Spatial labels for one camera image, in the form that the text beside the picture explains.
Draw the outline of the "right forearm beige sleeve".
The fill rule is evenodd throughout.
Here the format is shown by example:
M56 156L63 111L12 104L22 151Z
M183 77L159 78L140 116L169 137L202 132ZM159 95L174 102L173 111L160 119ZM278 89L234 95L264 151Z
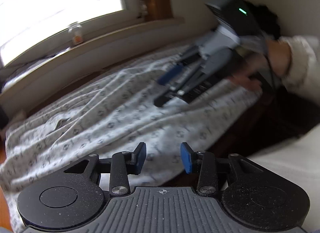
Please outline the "right forearm beige sleeve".
M291 65L283 80L286 89L319 105L319 39L313 36L281 37L291 48Z

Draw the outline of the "person's right hand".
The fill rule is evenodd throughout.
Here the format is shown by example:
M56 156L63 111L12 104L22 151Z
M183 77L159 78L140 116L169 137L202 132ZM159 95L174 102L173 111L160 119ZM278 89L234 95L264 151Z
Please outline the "person's right hand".
M292 63L292 52L289 43L283 40L267 41L268 59L273 73L280 78L289 73ZM240 85L249 91L261 89L261 81L250 79L249 76L260 70L269 70L268 61L262 54L254 54L246 59L242 66L228 76L228 80L235 85Z

